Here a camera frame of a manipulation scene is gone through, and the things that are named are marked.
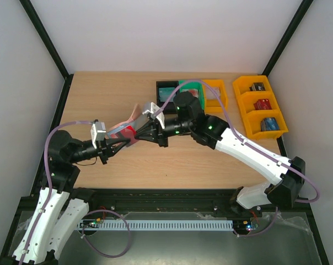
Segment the red credit card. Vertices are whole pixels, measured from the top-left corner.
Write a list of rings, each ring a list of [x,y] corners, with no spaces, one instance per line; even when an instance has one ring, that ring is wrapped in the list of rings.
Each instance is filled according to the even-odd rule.
[[[127,147],[134,145],[138,141],[135,139],[136,131],[134,130],[134,128],[131,125],[128,125],[128,126],[122,128],[118,134],[120,137],[130,139],[130,142],[126,145]]]

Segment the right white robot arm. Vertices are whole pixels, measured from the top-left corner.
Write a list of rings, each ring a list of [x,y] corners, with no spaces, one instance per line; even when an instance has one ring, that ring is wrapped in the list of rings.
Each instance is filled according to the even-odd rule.
[[[143,112],[148,121],[137,130],[135,138],[168,147],[170,137],[190,135],[198,144],[231,155],[259,172],[265,182],[235,191],[230,209],[236,216],[261,205],[294,206],[304,184],[300,175],[305,171],[305,162],[301,158],[291,160],[241,137],[225,120],[205,114],[200,101],[190,92],[177,94],[174,105],[176,117],[166,119],[159,107],[151,103]]]

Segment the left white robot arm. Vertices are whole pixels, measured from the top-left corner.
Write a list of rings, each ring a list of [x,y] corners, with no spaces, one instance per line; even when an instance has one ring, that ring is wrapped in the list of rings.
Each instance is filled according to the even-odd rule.
[[[74,189],[78,162],[99,158],[103,164],[130,143],[129,138],[80,141],[65,130],[52,134],[47,148],[47,169],[35,211],[18,247],[0,264],[58,264],[65,244],[89,213],[94,191]]]

